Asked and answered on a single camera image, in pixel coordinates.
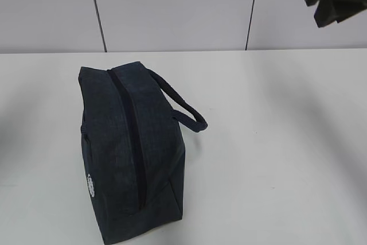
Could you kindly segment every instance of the white logo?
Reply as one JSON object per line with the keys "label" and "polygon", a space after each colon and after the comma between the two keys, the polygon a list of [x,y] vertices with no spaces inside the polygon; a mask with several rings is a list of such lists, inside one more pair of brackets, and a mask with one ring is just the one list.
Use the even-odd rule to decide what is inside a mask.
{"label": "white logo", "polygon": [[88,174],[87,176],[87,183],[88,183],[88,189],[89,189],[89,193],[91,194],[92,197],[94,197],[94,186],[93,186],[93,180],[90,174]]}

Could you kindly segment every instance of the bag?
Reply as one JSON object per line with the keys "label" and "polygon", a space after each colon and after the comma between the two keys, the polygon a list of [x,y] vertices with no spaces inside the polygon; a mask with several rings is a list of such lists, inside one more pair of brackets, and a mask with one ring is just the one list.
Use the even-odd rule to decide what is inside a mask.
{"label": "bag", "polygon": [[[195,132],[205,119],[140,62],[82,67],[81,145],[104,244],[182,219],[185,145],[178,122]],[[162,93],[190,112],[174,110]]]}

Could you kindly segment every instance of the panel seam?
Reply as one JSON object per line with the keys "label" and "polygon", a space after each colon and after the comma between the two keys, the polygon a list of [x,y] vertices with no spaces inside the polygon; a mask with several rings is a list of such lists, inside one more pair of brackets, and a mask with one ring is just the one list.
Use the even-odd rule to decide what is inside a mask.
{"label": "panel seam", "polygon": [[98,20],[98,25],[99,25],[99,32],[100,32],[101,38],[102,38],[103,49],[104,49],[104,52],[107,53],[106,41],[104,40],[103,28],[102,28],[102,24],[101,24],[101,18],[99,16],[97,0],[93,0],[93,2],[94,2],[95,10],[96,10],[97,20]]}
{"label": "panel seam", "polygon": [[253,7],[255,5],[255,0],[252,0],[252,6],[251,6],[251,15],[250,15],[250,22],[248,24],[248,31],[247,31],[247,39],[246,39],[246,47],[245,50],[247,50],[247,46],[248,46],[248,39],[250,37],[250,28],[251,28],[251,22],[252,22],[252,14],[253,14]]}

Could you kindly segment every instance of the white table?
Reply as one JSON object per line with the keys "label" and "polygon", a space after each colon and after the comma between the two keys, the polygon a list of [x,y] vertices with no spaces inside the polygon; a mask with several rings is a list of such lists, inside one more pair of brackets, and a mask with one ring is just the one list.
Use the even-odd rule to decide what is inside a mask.
{"label": "white table", "polygon": [[80,66],[140,60],[209,127],[182,128],[184,217],[135,245],[367,244],[367,50],[0,55],[0,244],[102,244]]}

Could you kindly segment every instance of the bag handle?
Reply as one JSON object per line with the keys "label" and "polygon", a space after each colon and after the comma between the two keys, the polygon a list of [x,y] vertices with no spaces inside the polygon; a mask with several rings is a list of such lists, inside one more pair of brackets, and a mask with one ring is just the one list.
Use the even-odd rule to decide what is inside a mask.
{"label": "bag handle", "polygon": [[199,112],[197,112],[193,107],[189,106],[184,101],[184,99],[181,98],[181,96],[169,85],[168,82],[166,82],[160,75],[158,75],[154,71],[148,69],[148,72],[150,73],[151,77],[158,83],[159,87],[171,99],[173,99],[177,104],[190,112],[195,118],[195,120],[193,120],[184,113],[174,109],[172,111],[172,116],[174,119],[182,123],[184,126],[190,128],[194,132],[205,130],[208,127],[208,124],[206,123],[205,119],[199,114]]}

